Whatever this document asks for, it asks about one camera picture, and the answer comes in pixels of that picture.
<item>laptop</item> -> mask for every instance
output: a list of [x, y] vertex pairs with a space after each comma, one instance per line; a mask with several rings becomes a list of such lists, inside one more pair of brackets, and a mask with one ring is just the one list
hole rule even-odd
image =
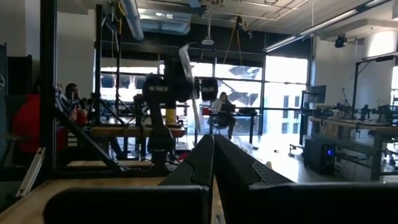
[[235, 113], [236, 105], [231, 103], [223, 103], [221, 105], [221, 112]]

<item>metal pole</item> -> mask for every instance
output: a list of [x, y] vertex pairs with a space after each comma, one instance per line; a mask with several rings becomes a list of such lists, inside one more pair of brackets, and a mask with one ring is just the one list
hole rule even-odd
[[119, 45], [118, 57], [116, 58], [116, 114], [119, 115], [119, 87], [120, 87], [120, 59], [122, 56], [121, 50], [121, 34], [116, 34], [116, 42]]
[[57, 68], [57, 1], [40, 0], [40, 147], [47, 149], [46, 170], [56, 167], [55, 84]]
[[102, 53], [102, 5], [95, 6], [96, 13], [96, 35], [95, 35], [95, 123], [100, 124], [100, 99], [101, 99], [101, 53]]
[[356, 89], [358, 87], [358, 70], [359, 70], [359, 65], [362, 62], [356, 62], [355, 63], [355, 75], [354, 75], [354, 89], [353, 89], [353, 102], [351, 104], [351, 119], [354, 119], [354, 114], [355, 114], [355, 104], [356, 104]]

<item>ceiling duct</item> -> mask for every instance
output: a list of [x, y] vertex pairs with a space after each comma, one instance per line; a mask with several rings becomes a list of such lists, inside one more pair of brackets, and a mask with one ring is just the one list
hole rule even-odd
[[129, 24], [131, 34], [136, 40], [144, 40], [144, 32], [142, 31], [140, 16], [138, 12], [136, 0], [120, 1], [127, 23]]
[[190, 31], [191, 14], [152, 9], [138, 9], [141, 27], [145, 32], [187, 35]]

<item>monitor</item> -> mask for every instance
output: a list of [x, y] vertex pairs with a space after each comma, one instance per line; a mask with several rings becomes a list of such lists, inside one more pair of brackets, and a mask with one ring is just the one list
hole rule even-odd
[[307, 103], [324, 103], [326, 97], [326, 86], [311, 86], [308, 92]]

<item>black pillar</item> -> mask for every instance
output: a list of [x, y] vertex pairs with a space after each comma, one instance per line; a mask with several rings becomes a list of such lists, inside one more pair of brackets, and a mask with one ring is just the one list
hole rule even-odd
[[95, 6], [96, 25], [95, 25], [95, 95], [94, 110], [95, 123], [100, 124], [100, 99], [101, 99], [101, 54], [102, 54], [102, 5]]
[[57, 82], [57, 0], [40, 0], [40, 146], [46, 148], [46, 170], [56, 164], [55, 86]]

